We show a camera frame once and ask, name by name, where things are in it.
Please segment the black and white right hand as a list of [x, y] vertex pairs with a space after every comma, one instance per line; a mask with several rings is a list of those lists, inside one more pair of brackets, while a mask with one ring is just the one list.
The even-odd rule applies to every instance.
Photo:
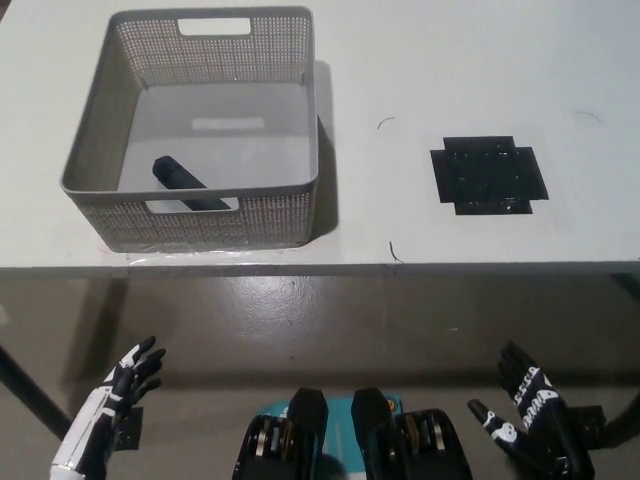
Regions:
[[570, 409], [519, 345], [501, 349], [498, 379], [522, 420], [519, 429], [478, 399], [467, 406], [492, 441], [534, 479], [593, 479], [595, 469]]

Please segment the white and black left hand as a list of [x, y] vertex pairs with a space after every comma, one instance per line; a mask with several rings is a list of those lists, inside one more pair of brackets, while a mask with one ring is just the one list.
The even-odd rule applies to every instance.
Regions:
[[87, 396], [51, 461], [51, 479], [104, 479], [123, 423], [161, 386], [164, 348], [151, 335], [136, 343]]

